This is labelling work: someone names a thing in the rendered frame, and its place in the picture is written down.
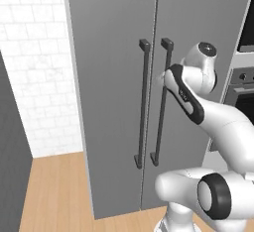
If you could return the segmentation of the steel wall oven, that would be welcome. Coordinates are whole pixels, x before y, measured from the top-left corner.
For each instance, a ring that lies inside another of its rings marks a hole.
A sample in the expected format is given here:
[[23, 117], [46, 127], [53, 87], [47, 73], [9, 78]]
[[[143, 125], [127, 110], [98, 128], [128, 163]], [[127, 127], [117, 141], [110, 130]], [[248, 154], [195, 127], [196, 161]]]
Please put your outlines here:
[[230, 72], [222, 103], [236, 107], [254, 125], [254, 66], [238, 67]]

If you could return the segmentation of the grey fridge body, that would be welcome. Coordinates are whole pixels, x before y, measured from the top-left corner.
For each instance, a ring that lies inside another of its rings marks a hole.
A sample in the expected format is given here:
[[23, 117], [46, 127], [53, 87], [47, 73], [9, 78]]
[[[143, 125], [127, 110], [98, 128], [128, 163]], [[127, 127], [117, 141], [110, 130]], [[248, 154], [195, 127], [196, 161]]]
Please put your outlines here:
[[83, 118], [82, 118], [82, 107], [81, 107], [81, 99], [80, 99], [80, 90], [79, 90], [79, 82], [78, 82], [78, 72], [77, 72], [77, 63], [76, 63], [76, 54], [75, 54], [75, 45], [74, 45], [74, 37], [73, 37], [73, 30], [72, 30], [72, 20], [71, 20], [69, 0], [64, 0], [64, 5], [65, 5], [65, 12], [66, 12], [66, 24], [67, 24], [67, 33], [68, 33], [68, 38], [69, 38], [71, 62], [72, 62], [72, 68], [73, 68], [74, 90], [75, 90], [76, 104], [77, 104], [77, 111], [78, 111], [79, 129], [80, 129], [80, 135], [81, 135], [81, 137], [80, 137], [81, 138], [81, 146], [82, 146], [83, 158], [84, 158], [84, 162], [85, 162], [85, 175], [86, 175], [86, 182], [87, 182], [89, 209], [90, 209], [91, 218], [93, 219], [94, 218], [94, 211], [93, 211], [93, 202], [92, 202], [92, 192], [91, 192], [91, 187], [90, 187], [87, 148], [86, 148], [84, 124], [83, 124]]

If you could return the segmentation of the dark grey cabinet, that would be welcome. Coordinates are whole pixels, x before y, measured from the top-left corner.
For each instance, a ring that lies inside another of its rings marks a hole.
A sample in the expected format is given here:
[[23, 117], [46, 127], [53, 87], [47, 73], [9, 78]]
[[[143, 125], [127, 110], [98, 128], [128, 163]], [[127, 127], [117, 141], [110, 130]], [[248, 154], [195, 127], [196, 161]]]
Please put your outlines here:
[[0, 52], [0, 232], [19, 232], [32, 160]]

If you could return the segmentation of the black microwave oven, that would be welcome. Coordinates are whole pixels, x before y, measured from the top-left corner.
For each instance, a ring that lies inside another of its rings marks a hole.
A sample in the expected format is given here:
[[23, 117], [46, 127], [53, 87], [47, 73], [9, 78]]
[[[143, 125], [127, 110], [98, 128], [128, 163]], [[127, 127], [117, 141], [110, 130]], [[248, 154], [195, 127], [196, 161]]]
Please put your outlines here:
[[240, 53], [254, 52], [254, 0], [250, 1], [237, 50]]

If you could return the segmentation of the grey fridge door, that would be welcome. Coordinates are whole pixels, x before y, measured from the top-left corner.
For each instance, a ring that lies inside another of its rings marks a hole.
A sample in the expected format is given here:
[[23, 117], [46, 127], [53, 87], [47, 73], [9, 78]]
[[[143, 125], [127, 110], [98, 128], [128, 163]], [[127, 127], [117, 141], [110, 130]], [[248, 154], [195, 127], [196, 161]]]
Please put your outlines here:
[[68, 0], [96, 219], [139, 209], [138, 154], [144, 53], [154, 0]]
[[168, 38], [174, 42], [173, 63], [184, 58], [199, 42], [209, 42], [216, 47], [217, 85], [206, 98], [219, 102], [230, 74], [248, 1], [159, 0], [147, 152], [159, 151], [160, 154], [157, 166], [153, 165], [150, 158], [145, 162], [144, 209], [165, 204], [155, 191], [158, 174], [199, 167], [217, 171], [226, 169], [222, 157], [207, 149], [208, 136], [187, 117], [172, 94], [167, 95], [161, 145], [156, 145], [162, 96], [160, 75], [166, 62], [166, 50], [161, 46], [161, 39]]

